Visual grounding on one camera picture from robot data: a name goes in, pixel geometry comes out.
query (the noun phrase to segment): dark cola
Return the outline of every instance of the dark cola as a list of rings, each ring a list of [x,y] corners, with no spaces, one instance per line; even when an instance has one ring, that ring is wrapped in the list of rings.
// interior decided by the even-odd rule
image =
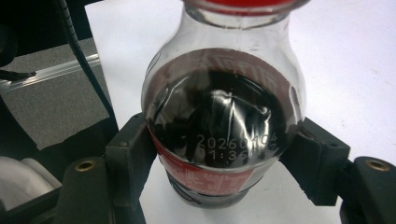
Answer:
[[[241,200],[295,134],[293,88],[253,55],[199,49],[148,73],[148,128],[171,185],[191,205]]]
[[[211,168],[255,166],[285,148],[280,103],[249,79],[199,70],[169,83],[148,120],[179,159]]]

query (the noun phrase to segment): red label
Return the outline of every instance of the red label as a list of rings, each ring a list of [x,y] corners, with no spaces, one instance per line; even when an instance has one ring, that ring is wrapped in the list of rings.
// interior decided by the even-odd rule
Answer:
[[[167,152],[154,136],[152,139],[166,171],[184,187],[198,193],[234,194],[242,189],[253,173],[253,169],[237,173],[220,173],[190,165]]]

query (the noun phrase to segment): clear plastic bottle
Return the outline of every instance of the clear plastic bottle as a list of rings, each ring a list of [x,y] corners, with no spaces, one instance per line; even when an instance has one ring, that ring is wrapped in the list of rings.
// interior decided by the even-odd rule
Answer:
[[[152,60],[142,109],[169,180],[187,203],[239,202],[304,119],[289,13],[307,0],[184,0]]]

